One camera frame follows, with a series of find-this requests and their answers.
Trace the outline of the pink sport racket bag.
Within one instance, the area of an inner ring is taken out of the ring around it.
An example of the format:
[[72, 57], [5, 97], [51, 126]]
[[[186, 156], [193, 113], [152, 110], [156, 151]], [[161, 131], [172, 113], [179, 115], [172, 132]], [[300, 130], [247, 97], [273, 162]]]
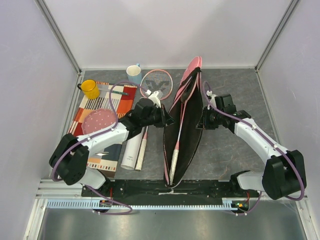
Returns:
[[[174, 96], [169, 115], [174, 123], [165, 127], [163, 131], [164, 175], [163, 180], [169, 188], [177, 187], [189, 165], [191, 164], [202, 138], [202, 129], [196, 129], [203, 110], [201, 93], [202, 57], [196, 56], [189, 63], [180, 80]], [[178, 139], [181, 103], [184, 101], [185, 112], [179, 139], [179, 153], [173, 185], [169, 186], [172, 155]]]

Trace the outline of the pink badminton racket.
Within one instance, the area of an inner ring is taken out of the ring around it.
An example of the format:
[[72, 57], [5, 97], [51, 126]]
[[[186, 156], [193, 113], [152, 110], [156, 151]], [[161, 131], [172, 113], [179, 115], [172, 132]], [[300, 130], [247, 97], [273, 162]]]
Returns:
[[179, 121], [179, 132], [177, 136], [177, 142], [175, 144], [172, 158], [171, 158], [171, 167], [170, 167], [170, 172], [169, 172], [169, 186], [173, 185], [174, 181], [174, 176], [176, 172], [176, 167], [177, 167], [177, 162], [178, 162], [178, 156], [179, 156], [179, 148], [180, 148], [180, 136], [181, 136], [181, 131], [182, 131], [182, 126], [183, 126], [183, 119], [184, 119], [184, 114], [185, 114], [185, 104], [184, 100], [181, 100], [181, 109], [180, 109], [180, 121]]
[[[143, 88], [154, 91], [161, 91], [162, 97], [160, 100], [166, 99], [172, 92], [173, 80], [171, 75], [163, 69], [154, 69], [149, 71], [142, 79], [141, 84]], [[136, 171], [141, 171], [143, 166], [143, 160], [145, 150], [147, 146], [148, 127], [144, 128], [143, 137], [140, 143], [139, 153], [137, 156]]]

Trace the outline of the white shuttlecock tube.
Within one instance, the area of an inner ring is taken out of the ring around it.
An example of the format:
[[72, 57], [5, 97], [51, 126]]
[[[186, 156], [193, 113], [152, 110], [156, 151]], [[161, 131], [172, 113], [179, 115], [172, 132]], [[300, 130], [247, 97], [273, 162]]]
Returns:
[[142, 141], [142, 134], [139, 134], [126, 143], [126, 148], [121, 162], [121, 167], [126, 170], [134, 170]]

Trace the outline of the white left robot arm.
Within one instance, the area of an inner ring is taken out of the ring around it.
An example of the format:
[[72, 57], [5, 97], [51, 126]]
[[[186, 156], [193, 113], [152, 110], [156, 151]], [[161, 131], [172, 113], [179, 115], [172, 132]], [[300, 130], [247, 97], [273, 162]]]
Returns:
[[142, 98], [114, 126], [86, 135], [65, 134], [49, 160], [51, 178], [56, 182], [64, 181], [68, 186], [85, 185], [99, 197], [104, 197], [109, 193], [110, 185], [99, 170], [87, 166], [88, 159], [104, 148], [134, 138], [144, 127], [164, 128], [173, 123], [174, 119], [162, 103]]

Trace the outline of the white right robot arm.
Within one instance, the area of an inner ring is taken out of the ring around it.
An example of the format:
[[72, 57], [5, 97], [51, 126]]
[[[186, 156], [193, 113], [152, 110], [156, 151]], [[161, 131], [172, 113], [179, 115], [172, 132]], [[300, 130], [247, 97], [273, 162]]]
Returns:
[[[235, 197], [247, 190], [265, 192], [271, 199], [286, 197], [299, 201], [307, 186], [304, 157], [298, 150], [288, 150], [268, 136], [245, 110], [237, 110], [230, 94], [205, 93], [208, 106], [202, 110], [198, 129], [215, 130], [223, 126], [245, 141], [260, 157], [263, 172], [242, 171], [232, 175], [229, 191]], [[292, 194], [300, 193], [294, 198]]]

